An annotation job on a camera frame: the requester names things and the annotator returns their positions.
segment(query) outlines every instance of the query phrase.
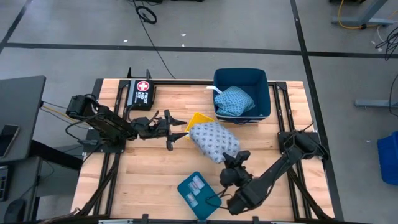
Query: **black first aid kit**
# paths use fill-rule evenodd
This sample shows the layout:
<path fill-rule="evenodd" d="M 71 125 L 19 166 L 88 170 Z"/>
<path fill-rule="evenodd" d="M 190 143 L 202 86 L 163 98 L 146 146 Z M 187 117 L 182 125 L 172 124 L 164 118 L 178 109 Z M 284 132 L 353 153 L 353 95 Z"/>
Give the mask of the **black first aid kit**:
<path fill-rule="evenodd" d="M 150 110 L 152 108 L 155 100 L 155 85 L 150 78 L 150 73 L 147 70 L 146 79 L 131 80 L 129 96 L 127 98 L 127 109 Z"/>

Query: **red cross symbol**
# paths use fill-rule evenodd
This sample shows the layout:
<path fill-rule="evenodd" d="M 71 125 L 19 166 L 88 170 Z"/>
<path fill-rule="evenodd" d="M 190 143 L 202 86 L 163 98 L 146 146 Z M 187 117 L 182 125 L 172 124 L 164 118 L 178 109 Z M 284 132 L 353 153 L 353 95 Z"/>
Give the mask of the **red cross symbol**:
<path fill-rule="evenodd" d="M 139 91 L 147 91 L 149 89 L 149 83 L 147 81 L 141 81 L 137 84 Z"/>

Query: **white handle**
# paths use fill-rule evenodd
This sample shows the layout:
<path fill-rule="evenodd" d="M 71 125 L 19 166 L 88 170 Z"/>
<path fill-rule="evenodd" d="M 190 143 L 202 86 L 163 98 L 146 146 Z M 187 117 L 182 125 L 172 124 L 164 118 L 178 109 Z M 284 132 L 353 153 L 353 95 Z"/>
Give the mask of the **white handle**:
<path fill-rule="evenodd" d="M 223 92 L 221 91 L 221 90 L 219 90 L 217 87 L 215 87 L 215 86 L 208 86 L 208 87 L 206 87 L 206 89 L 208 89 L 208 90 L 216 90 L 216 92 L 218 93 L 218 94 L 222 94 Z"/>

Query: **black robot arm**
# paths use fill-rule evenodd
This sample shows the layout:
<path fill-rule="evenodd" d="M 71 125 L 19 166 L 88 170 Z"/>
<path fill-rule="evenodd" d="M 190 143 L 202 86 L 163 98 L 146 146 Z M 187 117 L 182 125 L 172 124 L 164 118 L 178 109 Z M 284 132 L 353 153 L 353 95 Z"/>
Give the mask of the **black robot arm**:
<path fill-rule="evenodd" d="M 235 185 L 239 187 L 233 197 L 227 200 L 228 210 L 232 215 L 238 215 L 248 210 L 253 210 L 265 201 L 269 196 L 276 180 L 287 172 L 296 162 L 302 159 L 309 159 L 313 156 L 327 156 L 325 149 L 312 141 L 305 133 L 295 132 L 285 143 L 285 153 L 260 177 L 253 178 L 242 166 L 243 161 L 250 156 L 249 151 L 240 152 L 236 158 L 224 154 L 226 168 L 221 171 L 220 183 L 224 187 Z M 319 218 L 329 219 L 316 204 L 309 194 L 310 206 Z"/>
<path fill-rule="evenodd" d="M 125 140 L 133 141 L 138 136 L 143 140 L 167 137 L 167 149 L 172 151 L 172 143 L 188 134 L 171 133 L 170 125 L 182 125 L 186 122 L 173 119 L 168 110 L 164 111 L 165 118 L 157 117 L 159 112 L 156 112 L 152 119 L 141 117 L 128 123 L 107 106 L 99 104 L 91 95 L 73 96 L 66 114 L 89 124 L 110 145 L 120 145 Z"/>

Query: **white patterned pouch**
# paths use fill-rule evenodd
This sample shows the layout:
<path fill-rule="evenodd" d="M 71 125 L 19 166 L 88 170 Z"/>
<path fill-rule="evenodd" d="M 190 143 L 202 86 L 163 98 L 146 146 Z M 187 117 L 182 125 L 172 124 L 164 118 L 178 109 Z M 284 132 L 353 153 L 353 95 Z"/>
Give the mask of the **white patterned pouch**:
<path fill-rule="evenodd" d="M 196 124 L 189 135 L 204 155 L 216 163 L 225 161 L 224 152 L 235 157 L 240 151 L 238 139 L 218 122 Z"/>

